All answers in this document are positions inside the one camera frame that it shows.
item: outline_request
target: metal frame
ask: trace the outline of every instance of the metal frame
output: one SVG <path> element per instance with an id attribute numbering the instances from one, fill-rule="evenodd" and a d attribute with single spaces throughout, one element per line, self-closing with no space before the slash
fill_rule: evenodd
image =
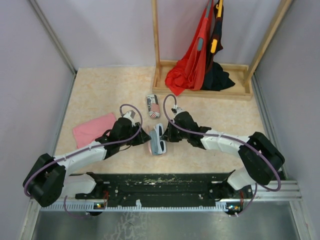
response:
<path id="1" fill-rule="evenodd" d="M 50 26 L 46 16 L 44 15 L 42 9 L 40 8 L 39 4 L 37 3 L 36 0 L 27 0 L 31 6 L 31 8 L 34 11 L 34 14 L 37 16 L 37 18 L 40 20 L 40 23 L 42 24 L 43 28 L 48 34 L 48 37 L 52 41 L 53 45 L 56 47 L 58 53 L 62 57 L 63 61 L 65 64 L 69 67 L 70 71 L 75 75 L 77 74 L 77 70 L 68 55 L 67 51 L 65 50 L 64 46 L 62 43 L 59 41 L 55 31 L 53 28 Z"/>
<path id="2" fill-rule="evenodd" d="M 32 9 L 34 10 L 35 15 L 38 17 L 38 19 L 40 20 L 41 24 L 43 25 L 44 29 L 46 30 L 49 38 L 51 39 L 52 43 L 54 44 L 54 46 L 56 47 L 57 51 L 59 52 L 59 54 L 61 55 L 63 61 L 67 64 L 67 66 L 69 67 L 70 71 L 73 73 L 74 75 L 74 79 L 70 85 L 70 92 L 69 92 L 69 96 L 65 101 L 65 105 L 64 105 L 64 112 L 62 114 L 61 117 L 61 121 L 60 121 L 60 127 L 59 130 L 57 131 L 57 134 L 55 135 L 55 144 L 52 147 L 52 152 L 55 151 L 56 149 L 56 145 L 57 145 L 57 141 L 59 139 L 59 135 L 60 135 L 60 131 L 63 125 L 63 120 L 67 111 L 67 107 L 68 107 L 68 103 L 69 103 L 69 99 L 71 96 L 71 92 L 72 92 L 72 88 L 73 88 L 73 84 L 75 81 L 75 77 L 77 74 L 77 71 L 74 67 L 74 64 L 71 61 L 70 56 L 68 55 L 68 53 L 66 52 L 66 50 L 64 49 L 63 45 L 60 43 L 56 33 L 54 32 L 54 30 L 52 29 L 52 27 L 50 26 L 47 18 L 45 17 L 45 15 L 43 14 L 43 11 L 41 10 L 39 4 L 37 3 L 36 0 L 27 0 L 30 3 L 30 6 L 32 7 Z M 266 136 L 271 140 L 271 142 L 277 147 L 279 148 L 279 142 L 277 140 L 277 136 L 276 136 L 276 132 L 275 129 L 273 127 L 272 121 L 270 119 L 270 114 L 268 112 L 268 108 L 266 106 L 265 100 L 264 100 L 264 96 L 263 93 L 261 91 L 261 87 L 259 85 L 259 81 L 257 80 L 256 75 L 253 75 L 252 77 L 252 87 L 253 87 L 253 91 L 254 91 L 254 95 L 256 98 L 256 102 L 258 105 L 258 109 L 261 115 L 261 119 L 262 119 L 262 123 L 263 123 L 263 127 L 266 133 Z M 285 176 L 288 176 L 287 172 L 286 172 L 286 168 L 285 166 L 282 168 Z M 299 233 L 299 236 L 302 240 L 315 240 L 316 239 L 316 234 L 314 232 L 314 228 L 309 216 L 309 212 L 306 208 L 306 205 L 304 204 L 303 200 L 302 200 L 302 196 L 299 190 L 299 186 L 298 183 L 296 181 L 291 181 L 291 180 L 285 180 L 282 181 L 282 188 L 281 191 L 279 192 L 269 192 L 266 191 L 264 188 L 262 187 L 258 187 L 257 190 L 257 195 L 255 198 L 255 202 L 256 201 L 263 201 L 263 202 L 279 202 L 279 201 L 289 201 L 290 202 L 290 206 L 291 206 L 291 210 L 292 210 L 292 215 L 294 217 L 294 221 L 296 223 L 296 227 Z M 277 183 L 275 181 L 273 181 L 269 186 L 271 188 L 275 188 L 277 185 Z M 101 199 L 93 199 L 93 200 L 75 200 L 73 199 L 72 202 L 68 202 L 68 207 L 69 207 L 69 211 L 72 211 L 74 208 L 74 210 L 78 210 L 76 207 L 74 206 L 80 206 L 85 207 L 86 206 L 90 206 L 94 204 L 94 201 L 101 201 Z M 212 208 L 212 209 L 202 209 L 203 211 L 223 211 L 224 210 L 224 205 L 227 202 L 234 202 L 234 201 L 239 201 L 239 199 L 222 199 L 223 202 L 218 203 L 218 207 L 217 208 Z M 41 208 L 40 205 L 34 200 L 31 199 L 28 205 L 28 209 L 26 212 L 26 216 L 24 219 L 24 223 L 23 223 L 23 227 L 21 229 L 21 233 L 20 233 L 20 240 L 30 240 L 32 238 L 34 229 L 35 229 L 35 225 L 36 225 L 36 221 L 38 218 L 38 214 L 39 211 L 42 209 L 43 211 L 64 211 L 63 207 L 61 207 L 61 205 L 63 205 L 63 201 L 60 199 L 58 200 L 55 204 L 53 204 L 52 206 L 50 206 L 48 209 L 45 208 Z M 141 211 L 143 208 L 141 206 L 137 206 L 137 211 Z M 129 209 L 126 207 L 122 207 L 122 208 L 116 208 L 116 209 L 106 209 L 106 211 L 132 211 L 133 209 Z M 146 211 L 155 211 L 155 209 L 145 209 Z M 185 209 L 159 209 L 160 211 L 200 211 L 201 209 L 191 209 L 191 208 L 185 208 Z"/>
<path id="3" fill-rule="evenodd" d="M 266 101 L 256 74 L 252 76 L 252 88 L 260 112 L 265 135 L 270 139 L 274 146 L 281 150 L 279 142 L 277 140 L 277 134 L 274 125 L 271 121 L 269 110 L 266 105 Z M 283 165 L 282 171 L 284 175 L 288 177 L 288 172 L 286 171 L 286 164 Z M 300 238 L 302 240 L 316 240 L 317 238 L 314 226 L 309 216 L 308 209 L 305 203 L 303 202 L 302 198 L 301 201 L 290 200 L 290 206 Z"/>

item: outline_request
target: wooden post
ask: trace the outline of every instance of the wooden post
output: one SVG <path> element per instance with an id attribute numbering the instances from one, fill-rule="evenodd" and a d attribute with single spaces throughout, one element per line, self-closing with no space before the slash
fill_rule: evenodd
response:
<path id="1" fill-rule="evenodd" d="M 152 21 L 153 21 L 153 37 L 155 51 L 155 74 L 156 78 L 160 78 L 160 51 L 159 51 L 159 29 L 158 29 L 158 4 L 157 0 L 151 0 L 152 3 Z"/>
<path id="2" fill-rule="evenodd" d="M 284 18 L 292 1 L 293 0 L 281 0 L 273 18 L 272 18 L 272 21 L 271 21 L 267 31 L 264 34 L 264 37 L 261 41 L 261 44 L 255 53 L 253 61 L 251 62 L 249 69 L 244 76 L 244 86 L 248 86 L 252 75 L 256 71 L 257 66 L 258 66 L 261 58 L 263 57 L 269 43 L 271 42 L 271 39 L 273 38 L 279 24 L 281 23 L 282 19 Z"/>

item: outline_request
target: metal sheet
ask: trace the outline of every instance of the metal sheet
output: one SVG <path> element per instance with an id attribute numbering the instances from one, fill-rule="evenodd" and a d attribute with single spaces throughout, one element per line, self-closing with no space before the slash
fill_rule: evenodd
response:
<path id="1" fill-rule="evenodd" d="M 223 212 L 106 212 L 75 219 L 40 211 L 32 240 L 298 240 L 288 202 L 254 202 L 241 217 Z"/>

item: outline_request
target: cable tie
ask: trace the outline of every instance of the cable tie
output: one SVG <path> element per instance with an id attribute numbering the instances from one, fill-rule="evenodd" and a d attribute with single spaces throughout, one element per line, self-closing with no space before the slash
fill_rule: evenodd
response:
<path id="1" fill-rule="evenodd" d="M 219 136 L 216 137 L 216 142 L 217 142 L 217 145 L 218 145 L 218 148 L 221 152 L 223 152 L 221 146 L 220 146 L 220 139 L 221 139 L 221 136 L 224 134 L 224 132 L 219 132 Z"/>

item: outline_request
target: red cloth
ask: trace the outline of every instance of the red cloth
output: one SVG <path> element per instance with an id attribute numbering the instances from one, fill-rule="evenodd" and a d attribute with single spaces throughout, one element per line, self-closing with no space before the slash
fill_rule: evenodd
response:
<path id="1" fill-rule="evenodd" d="M 185 89 L 193 91 L 200 90 L 204 83 L 206 50 L 207 42 L 210 37 L 213 8 L 214 4 L 212 3 L 208 18 L 205 17 L 207 7 L 204 9 L 188 51 L 166 75 L 165 85 L 176 96 L 180 95 Z M 203 38 L 201 51 L 198 51 L 197 49 L 199 38 Z"/>

